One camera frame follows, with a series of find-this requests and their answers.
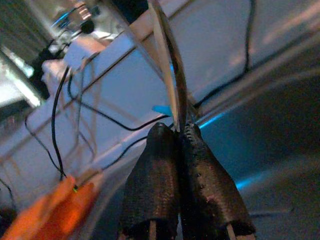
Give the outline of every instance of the orange object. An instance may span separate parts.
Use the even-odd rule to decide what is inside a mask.
[[[75,179],[64,179],[52,193],[21,212],[1,240],[64,240],[89,212],[97,196],[94,184],[74,191]]]

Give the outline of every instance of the black wire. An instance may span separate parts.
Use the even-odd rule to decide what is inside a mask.
[[[247,73],[250,67],[250,41],[251,41],[252,28],[254,24],[255,12],[256,12],[256,1],[250,0],[250,13],[248,17],[247,26],[246,26],[246,32],[245,32],[245,63],[244,63],[243,73]]]
[[[58,40],[65,32],[67,32],[68,29],[64,29],[57,37],[56,40]]]
[[[54,97],[54,102],[53,102],[53,107],[52,107],[52,116],[51,116],[51,135],[52,135],[52,143],[53,143],[53,147],[56,153],[56,157],[58,158],[59,161],[59,171],[60,171],[60,181],[62,181],[63,177],[66,177],[66,174],[64,172],[64,165],[61,159],[61,155],[60,155],[60,151],[57,145],[57,140],[56,140],[56,110],[57,110],[57,105],[58,105],[58,100],[59,100],[59,95],[61,93],[62,87],[65,83],[67,74],[69,71],[69,67],[67,66],[63,77],[60,81],[59,87],[56,91],[55,97]]]
[[[43,147],[43,149],[48,153],[48,156],[49,156],[49,158],[50,158],[53,166],[60,172],[60,168],[59,168],[59,167],[56,165],[56,163],[54,162],[54,160],[53,160],[53,158],[52,158],[52,156],[51,156],[51,154],[50,154],[49,149],[48,149],[48,148],[44,145],[44,143],[37,137],[37,135],[30,130],[30,128],[29,128],[28,125],[27,125],[27,120],[28,120],[28,116],[26,116],[25,119],[24,119],[24,126],[25,126],[25,128],[28,130],[28,132],[30,133],[30,135],[31,135],[32,137],[34,137],[34,139],[35,139],[35,140]]]
[[[145,139],[147,139],[147,136],[141,137],[141,138],[139,138],[138,140],[136,140],[136,141],[134,141],[133,143],[131,143],[131,144],[130,144],[129,146],[127,146],[127,147],[125,148],[125,150],[116,158],[116,160],[114,160],[112,163],[110,163],[110,164],[102,167],[102,168],[101,168],[101,171],[105,171],[105,170],[107,170],[108,168],[110,168],[112,165],[116,164],[116,163],[127,153],[127,151],[128,151],[132,146],[136,145],[137,143],[139,143],[139,142],[141,142],[141,141],[143,141],[143,140],[145,140]],[[96,171],[95,173],[93,173],[92,175],[90,175],[89,177],[87,177],[87,178],[81,183],[81,185],[84,185],[87,181],[89,181],[90,179],[92,179],[94,176],[100,174],[101,171]]]
[[[129,146],[127,146],[127,147],[125,148],[125,150],[117,157],[116,160],[114,160],[112,163],[104,166],[103,168],[101,168],[101,170],[104,171],[104,170],[108,169],[109,167],[111,167],[112,165],[116,164],[116,163],[126,154],[126,152],[128,152],[128,150],[129,150],[133,145],[136,145],[137,143],[139,143],[139,142],[141,142],[141,141],[143,141],[143,140],[145,140],[145,139],[147,139],[147,136],[144,136],[144,137],[139,138],[138,140],[135,140],[133,143],[131,143]]]
[[[24,126],[27,129],[27,131],[30,133],[30,135],[32,137],[34,137],[34,139],[43,147],[43,149],[47,152],[53,166],[60,172],[60,168],[57,166],[57,164],[54,162],[51,153],[49,151],[49,149],[46,147],[46,145],[38,138],[38,136],[31,131],[31,129],[28,127],[27,125],[27,121],[28,121],[28,116],[25,117],[24,119]],[[79,135],[81,136],[81,138],[83,139],[83,141],[88,145],[90,152],[92,153],[92,155],[95,154],[93,148],[91,147],[91,145],[89,144],[89,141],[86,139],[86,137],[82,134],[82,132],[79,132]]]
[[[14,199],[14,195],[12,194],[11,188],[10,188],[9,185],[6,184],[6,182],[3,181],[1,178],[0,178],[0,183],[2,183],[2,184],[8,189],[9,194],[10,194],[10,198],[11,198],[12,208],[13,208],[14,210],[17,210],[16,202],[15,202],[15,199]]]
[[[100,116],[108,119],[109,121],[113,122],[114,124],[117,124],[118,126],[120,126],[121,128],[123,128],[123,129],[125,129],[125,130],[131,131],[131,132],[135,132],[135,131],[138,131],[138,130],[143,129],[144,127],[146,127],[146,126],[148,126],[148,125],[150,125],[150,124],[152,124],[152,123],[154,123],[154,122],[156,122],[156,121],[159,121],[159,120],[161,120],[161,119],[169,118],[169,116],[163,115],[163,116],[159,116],[159,117],[157,117],[157,118],[154,118],[154,119],[152,119],[152,120],[150,120],[150,121],[148,121],[148,122],[146,122],[146,123],[144,123],[144,124],[142,124],[142,125],[140,125],[140,126],[138,126],[138,127],[129,127],[129,126],[126,126],[126,125],[124,125],[123,123],[119,122],[118,120],[116,120],[116,119],[112,118],[111,116],[105,114],[104,112],[102,112],[102,111],[94,108],[93,106],[90,106],[89,104],[87,104],[87,103],[85,103],[85,102],[77,99],[76,96],[73,96],[72,93],[71,93],[71,83],[72,83],[72,80],[73,80],[73,78],[71,77],[70,80],[69,80],[69,82],[68,82],[68,86],[67,86],[68,95],[69,95],[69,97],[70,97],[72,100],[76,101],[78,104],[80,104],[80,105],[83,106],[84,108],[89,109],[90,111],[95,112],[96,114],[99,114]]]
[[[252,35],[252,27],[254,23],[254,17],[255,17],[255,11],[256,11],[256,1],[255,0],[250,0],[250,13],[248,17],[248,22],[246,26],[246,32],[245,32],[245,44],[244,44],[244,49],[245,49],[245,63],[243,67],[242,73],[228,81],[227,83],[219,86],[218,88],[215,88],[211,90],[206,96],[204,96],[200,101],[198,101],[194,107],[199,108],[205,101],[210,99],[212,96],[216,95],[218,92],[220,92],[222,89],[225,87],[239,81],[243,76],[250,70],[250,42],[251,42],[251,35]]]

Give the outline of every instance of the white plastic part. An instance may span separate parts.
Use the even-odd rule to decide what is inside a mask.
[[[79,36],[71,43],[63,60],[75,71],[81,67],[83,59],[90,59],[105,48],[91,36]]]
[[[51,96],[56,94],[59,82],[64,75],[66,67],[66,63],[61,59],[47,60],[42,64],[42,70],[44,72],[42,81],[46,84]]]

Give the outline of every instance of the black cylindrical object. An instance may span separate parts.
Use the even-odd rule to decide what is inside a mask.
[[[177,151],[174,133],[156,123],[129,175],[124,190],[120,232],[132,239],[171,240],[177,235],[179,213]]]
[[[236,185],[215,158],[195,124],[187,124],[178,167],[183,239],[227,239],[255,232]]]

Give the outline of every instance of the black cable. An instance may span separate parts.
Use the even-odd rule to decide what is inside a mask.
[[[135,140],[133,143],[131,143],[129,146],[127,146],[127,147],[125,148],[125,150],[117,157],[116,160],[114,160],[112,163],[104,166],[103,168],[101,168],[101,170],[104,171],[104,170],[108,169],[109,167],[111,167],[112,165],[116,164],[116,163],[126,154],[126,152],[127,152],[133,145],[136,145],[137,143],[139,143],[139,142],[141,142],[141,141],[143,141],[143,140],[145,140],[145,139],[147,139],[147,136],[144,136],[144,137],[139,138],[138,140]]]
[[[59,167],[56,165],[56,163],[54,162],[54,160],[53,160],[53,158],[52,158],[52,156],[51,156],[51,154],[50,154],[49,149],[48,149],[48,148],[44,145],[44,143],[37,137],[37,135],[30,130],[30,128],[29,128],[28,125],[27,125],[27,120],[28,120],[28,116],[26,116],[25,119],[24,119],[24,126],[25,126],[25,128],[26,128],[27,131],[30,133],[30,135],[31,135],[32,137],[34,137],[34,139],[35,139],[35,140],[43,147],[43,149],[48,153],[48,156],[49,156],[49,158],[50,158],[53,166],[60,172],[60,168],[59,168]]]
[[[31,131],[31,129],[29,128],[28,124],[27,124],[27,121],[28,121],[28,116],[25,117],[24,119],[24,126],[25,128],[27,129],[27,131],[30,133],[30,135],[32,137],[34,137],[34,139],[43,147],[43,149],[47,152],[49,158],[50,158],[50,161],[52,162],[53,166],[60,172],[60,168],[57,166],[57,164],[54,162],[53,158],[52,158],[52,155],[49,151],[49,149],[46,147],[46,145],[38,138],[38,136]],[[80,137],[82,138],[82,140],[88,145],[89,147],[89,150],[90,152],[92,153],[92,155],[95,155],[95,152],[93,150],[93,148],[91,147],[91,145],[89,144],[89,141],[86,139],[86,137],[83,135],[82,132],[79,132],[79,135]]]
[[[136,145],[137,143],[139,143],[139,142],[141,142],[141,141],[143,141],[143,140],[145,140],[145,139],[147,139],[147,136],[141,137],[141,138],[139,138],[138,140],[136,140],[136,141],[134,141],[133,143],[131,143],[131,144],[130,144],[129,146],[127,146],[127,147],[125,148],[125,150],[116,158],[116,160],[114,160],[112,163],[110,163],[110,164],[102,167],[102,168],[101,168],[101,171],[105,171],[105,170],[107,170],[108,168],[110,168],[112,165],[116,164],[116,163],[127,153],[127,151],[128,151],[132,146]],[[87,181],[89,181],[90,179],[92,179],[94,176],[100,174],[101,171],[96,171],[96,172],[93,173],[91,176],[87,177],[87,178],[81,183],[81,185],[83,186]]]
[[[248,22],[247,22],[246,31],[245,31],[245,44],[244,44],[245,63],[244,63],[242,73],[240,73],[230,81],[226,82],[225,84],[219,86],[218,88],[211,90],[206,96],[204,96],[199,102],[197,102],[194,105],[195,108],[199,108],[205,101],[210,99],[213,95],[216,95],[225,87],[239,81],[249,71],[250,69],[250,51],[249,50],[250,50],[250,42],[251,42],[252,27],[254,23],[255,12],[256,12],[256,1],[250,0],[250,13],[249,13]]]
[[[55,40],[57,41],[65,32],[67,32],[68,29],[64,29],[56,38]]]
[[[59,100],[59,95],[61,93],[62,87],[65,83],[67,74],[69,72],[69,67],[67,66],[63,77],[60,81],[59,87],[56,91],[55,97],[54,97],[54,102],[53,102],[53,107],[52,107],[52,115],[51,115],[51,135],[52,135],[52,143],[53,143],[53,147],[56,153],[56,157],[58,158],[59,161],[59,170],[60,170],[60,181],[62,181],[63,177],[66,177],[66,174],[64,172],[64,165],[61,159],[61,155],[60,155],[60,151],[57,145],[57,140],[56,140],[56,110],[57,110],[57,105],[58,105],[58,100]]]
[[[79,99],[77,99],[76,96],[73,96],[72,93],[71,93],[71,83],[72,83],[72,80],[73,80],[73,78],[71,77],[70,80],[69,80],[69,82],[68,82],[68,86],[67,86],[68,95],[69,95],[69,97],[70,97],[72,100],[76,101],[79,105],[83,106],[84,108],[89,109],[89,110],[91,110],[92,112],[95,112],[96,114],[99,114],[100,116],[108,119],[109,121],[113,122],[114,124],[117,124],[118,126],[122,127],[122,128],[125,129],[125,130],[131,131],[131,132],[135,132],[135,131],[138,131],[138,130],[143,129],[144,127],[146,127],[146,126],[148,126],[148,125],[150,125],[150,124],[152,124],[152,123],[154,123],[154,122],[156,122],[156,121],[159,121],[159,120],[161,120],[161,119],[169,118],[169,116],[163,115],[163,116],[159,116],[159,117],[157,117],[157,118],[154,118],[154,119],[152,119],[152,120],[150,120],[150,121],[148,121],[148,122],[146,122],[146,123],[144,123],[144,124],[142,124],[142,125],[140,125],[140,126],[138,126],[138,127],[129,127],[129,126],[126,126],[126,125],[124,125],[123,123],[119,122],[118,120],[116,120],[116,119],[112,118],[111,116],[105,114],[104,112],[102,112],[102,111],[94,108],[93,106],[90,106],[89,104],[84,103],[83,101],[80,101]]]
[[[9,194],[10,194],[10,199],[11,199],[12,208],[13,208],[14,210],[17,210],[16,202],[15,202],[15,199],[14,199],[14,195],[12,194],[11,188],[10,188],[9,185],[6,184],[6,182],[3,181],[1,178],[0,178],[0,183],[2,183],[2,184],[8,189]]]
[[[243,68],[243,73],[247,73],[250,67],[250,41],[251,41],[251,34],[252,28],[254,24],[254,17],[256,12],[256,1],[250,0],[250,13],[248,17],[248,22],[246,26],[245,32],[245,63]]]

